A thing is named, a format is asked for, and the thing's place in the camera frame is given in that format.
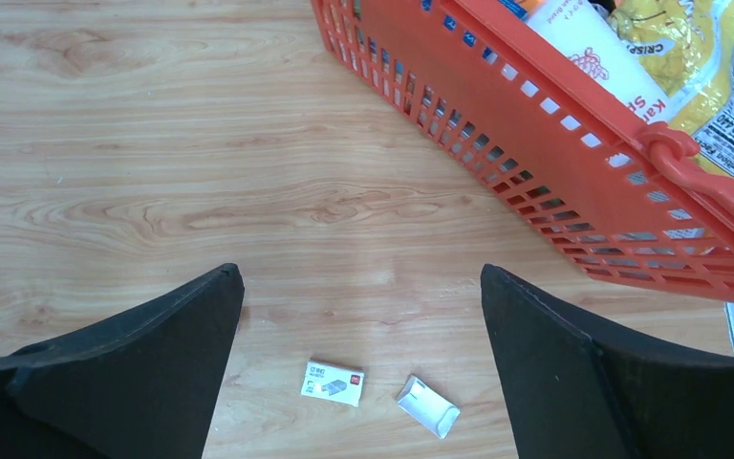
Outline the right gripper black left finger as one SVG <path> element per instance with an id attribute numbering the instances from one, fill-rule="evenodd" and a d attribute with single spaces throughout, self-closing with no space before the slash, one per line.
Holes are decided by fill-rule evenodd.
<path id="1" fill-rule="evenodd" d="M 199 458 L 245 286 L 221 265 L 0 357 L 0 458 Z"/>

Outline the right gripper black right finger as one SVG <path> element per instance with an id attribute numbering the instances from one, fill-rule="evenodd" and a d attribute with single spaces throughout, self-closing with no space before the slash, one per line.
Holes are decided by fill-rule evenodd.
<path id="1" fill-rule="evenodd" d="M 482 310 L 522 458 L 734 458 L 734 357 L 641 333 L 507 270 Z"/>

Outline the white staple box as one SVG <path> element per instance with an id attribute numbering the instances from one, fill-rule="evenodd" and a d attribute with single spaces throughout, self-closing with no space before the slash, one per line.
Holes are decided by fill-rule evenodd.
<path id="1" fill-rule="evenodd" d="M 307 363 L 300 395 L 359 407 L 365 373 L 322 361 Z"/>

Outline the red plastic shopping basket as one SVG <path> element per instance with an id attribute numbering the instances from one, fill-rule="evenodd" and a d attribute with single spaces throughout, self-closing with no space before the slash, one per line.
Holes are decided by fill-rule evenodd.
<path id="1" fill-rule="evenodd" d="M 496 1 L 315 1 L 354 75 L 587 276 L 734 302 L 734 180 Z"/>

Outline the yellow crisps bag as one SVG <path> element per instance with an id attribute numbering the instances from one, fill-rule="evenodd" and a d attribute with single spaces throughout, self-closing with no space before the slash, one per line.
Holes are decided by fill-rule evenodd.
<path id="1" fill-rule="evenodd" d="M 734 0 L 622 1 L 608 22 L 699 144 L 693 161 L 734 179 Z"/>

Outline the white bread package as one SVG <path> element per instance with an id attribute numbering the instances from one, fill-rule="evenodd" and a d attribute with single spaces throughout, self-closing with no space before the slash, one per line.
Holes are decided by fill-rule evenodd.
<path id="1" fill-rule="evenodd" d="M 673 118 L 667 95 L 591 2 L 542 1 L 529 12 L 526 24 L 640 119 L 653 123 Z"/>

